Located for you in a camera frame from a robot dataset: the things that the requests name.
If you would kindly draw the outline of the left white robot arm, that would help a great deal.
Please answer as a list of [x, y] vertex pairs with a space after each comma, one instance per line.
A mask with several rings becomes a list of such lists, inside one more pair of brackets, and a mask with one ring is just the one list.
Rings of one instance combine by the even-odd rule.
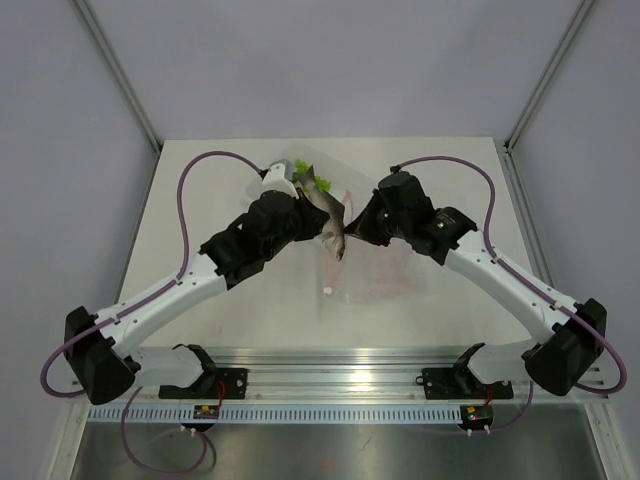
[[217, 397], [224, 390], [222, 376], [203, 347], [154, 351], [142, 343], [191, 308], [260, 273], [289, 243], [315, 238], [328, 219], [305, 199], [267, 191], [167, 279], [94, 314], [84, 307], [69, 313], [64, 356], [89, 401], [107, 404], [132, 387], [159, 387], [164, 398]]

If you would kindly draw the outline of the clear zip top bag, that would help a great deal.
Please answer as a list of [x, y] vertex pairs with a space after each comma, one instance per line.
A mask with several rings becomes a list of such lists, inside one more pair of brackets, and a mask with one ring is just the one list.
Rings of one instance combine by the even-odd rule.
[[330, 254], [321, 264], [321, 296], [345, 304], [381, 303], [428, 291], [425, 271], [410, 246], [393, 240], [375, 246], [347, 236], [340, 261]]

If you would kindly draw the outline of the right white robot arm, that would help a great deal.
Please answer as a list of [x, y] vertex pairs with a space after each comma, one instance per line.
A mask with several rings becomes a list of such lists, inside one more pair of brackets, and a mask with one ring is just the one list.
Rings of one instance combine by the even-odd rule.
[[346, 228], [376, 246], [394, 238], [465, 277], [505, 308], [527, 330], [526, 341], [471, 346], [455, 364], [454, 384], [476, 396], [489, 384], [530, 380], [564, 396], [601, 355], [595, 335], [606, 329], [597, 301], [562, 295], [507, 258], [491, 251], [475, 222], [454, 207], [436, 208], [419, 180], [406, 171], [378, 184], [371, 200]]

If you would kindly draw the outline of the green grape bunch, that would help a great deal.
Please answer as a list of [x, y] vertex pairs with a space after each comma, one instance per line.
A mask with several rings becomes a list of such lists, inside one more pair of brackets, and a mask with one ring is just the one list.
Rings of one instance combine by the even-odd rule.
[[305, 193], [310, 193], [311, 191], [329, 193], [331, 190], [331, 182], [317, 177], [314, 167], [300, 158], [294, 160], [293, 181], [299, 185]]

